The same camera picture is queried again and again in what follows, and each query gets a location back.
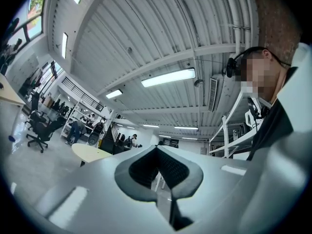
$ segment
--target floor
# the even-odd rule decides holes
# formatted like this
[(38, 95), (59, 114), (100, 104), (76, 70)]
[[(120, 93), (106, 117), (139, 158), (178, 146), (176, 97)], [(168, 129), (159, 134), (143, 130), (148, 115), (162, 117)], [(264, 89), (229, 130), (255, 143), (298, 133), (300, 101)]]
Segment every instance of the floor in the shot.
[[(48, 108), (39, 108), (53, 117), (54, 112)], [(32, 143), (27, 146), (26, 134), (34, 135), (28, 131), (29, 124), (24, 122), (27, 116), (19, 115), (14, 137), (16, 142), (8, 140), (11, 126), (18, 111), (18, 107), (0, 101), (0, 168), (7, 180), (8, 187), (16, 184), (14, 196), (35, 205), (41, 196), (53, 187), (58, 181), (80, 167), (81, 160), (72, 152), (65, 139), (59, 138), (61, 129), (54, 132), (44, 153), (40, 153), (40, 147)], [(157, 178), (152, 183), (155, 189)], [(157, 207), (163, 216), (169, 220), (171, 192), (167, 185), (162, 189), (161, 181), (157, 190)]]

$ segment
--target corrugated metal ceiling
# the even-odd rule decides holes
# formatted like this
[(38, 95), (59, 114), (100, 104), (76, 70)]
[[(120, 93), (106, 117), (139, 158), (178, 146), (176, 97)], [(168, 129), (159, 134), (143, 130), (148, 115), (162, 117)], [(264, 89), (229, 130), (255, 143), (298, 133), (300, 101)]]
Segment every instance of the corrugated metal ceiling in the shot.
[[(72, 30), (70, 21), (76, 22), (83, 15), (90, 0), (82, 0), (79, 5), (73, 0), (58, 0), (53, 22), (53, 48), (61, 55), (59, 44), (63, 32)], [(240, 16), (240, 4), (237, 4)], [(177, 53), (195, 50), (216, 44), (235, 44), (233, 19), (228, 0), (100, 0), (90, 20), (84, 25), (81, 36), (76, 38), (76, 49), (69, 49), (71, 73), (83, 80), (94, 91), (109, 91), (105, 88), (140, 70), (149, 63), (157, 63)], [(68, 46), (74, 46), (72, 38)], [(210, 78), (221, 74), (230, 53), (187, 56), (181, 61), (173, 59), (167, 65), (156, 65), (152, 70), (140, 72), (124, 82), (118, 82), (110, 91), (121, 89), (123, 95), (116, 98), (114, 105), (121, 111), (207, 107)], [(143, 79), (194, 67), (196, 79), (204, 80), (200, 89), (194, 87), (196, 79), (167, 83), (144, 88)], [(200, 126), (218, 127), (222, 115), (227, 114), (239, 93), (239, 85), (233, 80), (218, 77), (217, 96), (214, 112), (200, 114)], [(241, 121), (244, 109), (233, 115), (233, 120)], [(198, 111), (192, 113), (170, 114), (129, 114), (139, 123), (161, 125), (198, 125)], [(212, 136), (214, 129), (194, 131), (175, 131), (186, 135)]]

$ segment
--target headphones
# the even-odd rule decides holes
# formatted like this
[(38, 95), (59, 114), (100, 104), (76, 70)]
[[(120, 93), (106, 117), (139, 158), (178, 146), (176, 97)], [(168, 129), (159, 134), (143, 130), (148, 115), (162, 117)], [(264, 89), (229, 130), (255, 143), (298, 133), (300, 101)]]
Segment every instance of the headphones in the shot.
[[(257, 47), (251, 47), (249, 49), (246, 49), (245, 51), (243, 51), (242, 53), (240, 53), (238, 56), (236, 56), (235, 58), (229, 58), (228, 60), (228, 63), (226, 65), (226, 75), (228, 78), (231, 78), (233, 76), (233, 73), (235, 74), (236, 71), (238, 71), (237, 69), (237, 59), (242, 56), (242, 55), (248, 55), (248, 54), (251, 54), (252, 52), (255, 52), (255, 51), (259, 51), (259, 50), (268, 50), (267, 48), (265, 47), (260, 47), (260, 46), (257, 46)], [(275, 54), (273, 54), (271, 51), (270, 51), (271, 55), (280, 63), (280, 64), (285, 64), (285, 65), (288, 65), (290, 66), (290, 64), (288, 63), (285, 63), (285, 62), (282, 62)]]

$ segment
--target wooden tabletop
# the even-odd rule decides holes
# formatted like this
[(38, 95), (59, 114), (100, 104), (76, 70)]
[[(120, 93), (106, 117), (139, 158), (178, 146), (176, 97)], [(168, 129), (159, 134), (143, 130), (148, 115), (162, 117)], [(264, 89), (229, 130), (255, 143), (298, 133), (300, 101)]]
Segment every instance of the wooden tabletop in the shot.
[(18, 106), (25, 105), (25, 102), (13, 90), (5, 76), (2, 74), (0, 74), (0, 82), (3, 84), (3, 89), (0, 89), (0, 100), (7, 101)]
[(72, 145), (72, 149), (73, 152), (86, 163), (111, 156), (111, 154), (101, 149), (86, 144), (75, 143)]

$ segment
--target air vent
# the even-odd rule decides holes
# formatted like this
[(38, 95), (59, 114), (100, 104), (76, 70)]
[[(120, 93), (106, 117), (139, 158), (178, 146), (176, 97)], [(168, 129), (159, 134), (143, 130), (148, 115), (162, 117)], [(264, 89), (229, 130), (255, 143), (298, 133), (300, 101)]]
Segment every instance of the air vent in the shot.
[(218, 85), (218, 81), (216, 79), (210, 78), (209, 104), (208, 104), (208, 110), (210, 112), (214, 110), (217, 85)]

